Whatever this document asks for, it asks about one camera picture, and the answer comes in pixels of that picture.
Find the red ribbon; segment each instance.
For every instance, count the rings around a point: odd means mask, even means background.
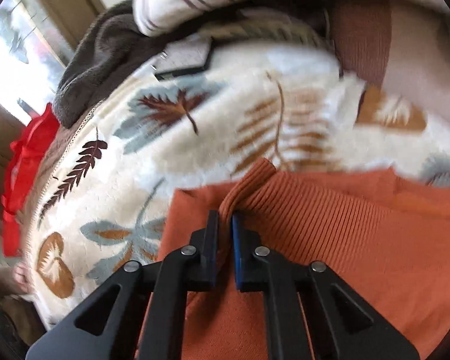
[[[49,103],[43,115],[33,118],[23,130],[22,136],[10,145],[13,157],[5,171],[2,195],[2,246],[5,257],[20,256],[20,227],[15,220],[15,214],[22,208],[40,162],[53,142],[59,126],[60,123],[53,115],[52,105]]]

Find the orange garment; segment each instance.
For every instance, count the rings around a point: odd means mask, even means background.
[[[288,173],[259,160],[236,183],[175,192],[159,258],[188,243],[219,209],[217,288],[188,296],[183,359],[267,358],[260,293],[235,289],[233,210],[293,262],[325,261],[425,359],[450,329],[450,189],[392,170]]]

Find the dark brown fern leaf print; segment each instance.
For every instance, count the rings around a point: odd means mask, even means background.
[[[266,157],[287,171],[329,168],[326,147],[328,123],[320,117],[322,94],[302,90],[278,93],[245,112],[246,121],[237,130],[238,142],[230,149],[239,155],[233,175]]]
[[[183,116],[186,116],[190,123],[192,123],[193,131],[198,135],[197,124],[190,115],[190,111],[198,107],[204,100],[207,99],[209,93],[203,92],[200,94],[187,97],[187,89],[179,89],[176,96],[176,103],[172,102],[167,96],[164,98],[153,95],[142,97],[139,102],[151,108],[155,112],[147,115],[146,119],[153,119],[159,124],[157,126],[170,127],[177,123]]]
[[[48,202],[43,205],[42,211],[40,212],[40,221],[42,221],[48,210],[58,203],[60,199],[65,198],[74,185],[78,186],[80,180],[85,178],[89,169],[95,167],[95,161],[102,158],[102,150],[105,150],[107,147],[107,142],[98,139],[98,131],[96,140],[92,140],[83,145],[82,149],[85,150],[79,153],[82,157],[76,161],[77,164],[67,174],[67,178],[58,186],[58,189]]]

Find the ribbed fabric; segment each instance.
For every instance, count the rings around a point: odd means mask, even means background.
[[[392,170],[287,173],[259,160],[237,184],[175,192],[159,257],[219,209],[220,269],[211,293],[189,294],[184,359],[267,358],[261,294],[235,290],[228,223],[234,210],[291,261],[325,261],[425,359],[450,329],[450,189]]]

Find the silver rivet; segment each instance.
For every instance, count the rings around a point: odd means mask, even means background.
[[[138,261],[129,261],[123,266],[125,272],[135,272],[140,268],[140,263]]]
[[[312,269],[315,272],[321,273],[321,272],[324,272],[325,269],[327,269],[327,265],[321,261],[314,261],[314,262],[312,262]]]
[[[181,252],[184,256],[193,256],[196,251],[197,251],[197,248],[194,247],[193,245],[186,245],[181,250]]]
[[[255,248],[255,254],[260,257],[265,257],[270,254],[270,249],[266,246],[258,246]]]

